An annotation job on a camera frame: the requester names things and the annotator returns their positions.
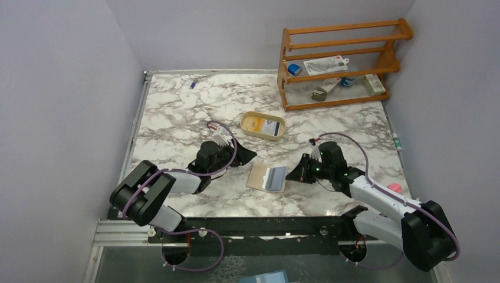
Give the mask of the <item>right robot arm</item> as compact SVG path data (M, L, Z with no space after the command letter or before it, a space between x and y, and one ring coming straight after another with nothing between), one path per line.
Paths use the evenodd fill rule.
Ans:
M438 203L407 198L373 181L366 171L349 166L333 141L304 153L286 180L308 184L327 180L334 191L374 208L372 212L356 207L345 213L341 234L349 240L366 235L384 241L421 271L430 271L459 253L458 240Z

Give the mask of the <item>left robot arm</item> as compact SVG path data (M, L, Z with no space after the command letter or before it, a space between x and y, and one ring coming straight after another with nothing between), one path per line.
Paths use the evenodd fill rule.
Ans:
M187 169L159 169L149 160L141 161L113 190L109 202L125 219L138 226L151 225L162 229L171 242L185 236L184 217L164 202L170 193L203 192L220 172L239 167L257 156L237 141L226 145L203 142Z

